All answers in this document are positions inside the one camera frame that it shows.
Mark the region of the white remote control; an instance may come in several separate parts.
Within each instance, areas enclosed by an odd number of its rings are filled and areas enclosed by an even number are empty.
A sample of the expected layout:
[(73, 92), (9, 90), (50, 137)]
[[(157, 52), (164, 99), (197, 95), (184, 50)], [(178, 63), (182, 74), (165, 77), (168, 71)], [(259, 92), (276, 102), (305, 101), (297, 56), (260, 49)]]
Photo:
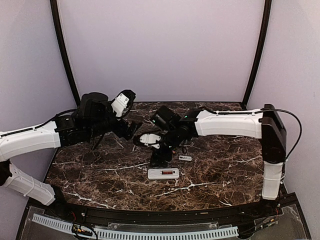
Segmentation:
[(149, 180), (176, 180), (180, 177), (178, 168), (151, 168), (147, 171)]

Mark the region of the white battery cover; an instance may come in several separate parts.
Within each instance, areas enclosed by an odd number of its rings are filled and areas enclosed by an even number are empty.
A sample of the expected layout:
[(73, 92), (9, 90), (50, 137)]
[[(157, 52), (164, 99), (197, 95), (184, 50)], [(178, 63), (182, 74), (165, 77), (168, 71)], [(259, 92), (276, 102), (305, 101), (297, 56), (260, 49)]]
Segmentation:
[(188, 162), (193, 160), (191, 156), (186, 156), (186, 155), (180, 155), (178, 159), (181, 161), (188, 161)]

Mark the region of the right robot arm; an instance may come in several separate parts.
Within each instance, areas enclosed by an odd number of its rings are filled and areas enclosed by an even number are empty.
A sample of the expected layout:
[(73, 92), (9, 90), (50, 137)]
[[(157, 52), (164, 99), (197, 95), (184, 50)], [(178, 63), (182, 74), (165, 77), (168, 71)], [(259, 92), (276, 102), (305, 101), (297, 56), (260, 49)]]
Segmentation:
[(279, 113), (289, 112), (265, 104), (263, 108), (242, 111), (209, 110), (203, 107), (190, 109), (179, 116), (162, 106), (151, 121), (165, 134), (148, 133), (140, 141), (154, 148), (150, 164), (165, 167), (172, 159), (173, 149), (193, 138), (225, 135), (258, 139), (264, 164), (263, 200), (255, 205), (255, 213), (266, 217), (275, 208), (273, 200), (278, 197), (284, 165), (291, 154), (287, 151), (287, 130)]

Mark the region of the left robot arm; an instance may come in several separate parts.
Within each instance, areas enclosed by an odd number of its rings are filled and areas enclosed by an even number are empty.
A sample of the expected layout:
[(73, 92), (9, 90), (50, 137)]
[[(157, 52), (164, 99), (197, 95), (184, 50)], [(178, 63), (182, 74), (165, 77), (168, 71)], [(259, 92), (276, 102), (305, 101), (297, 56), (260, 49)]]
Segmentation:
[(93, 141), (96, 149), (107, 133), (130, 140), (141, 126), (125, 117), (133, 107), (136, 94), (129, 89), (114, 99), (100, 92), (86, 93), (76, 109), (65, 110), (46, 122), (0, 134), (0, 184), (32, 198), (60, 218), (67, 218), (70, 206), (60, 188), (43, 183), (17, 168), (10, 159), (43, 149), (69, 147)]

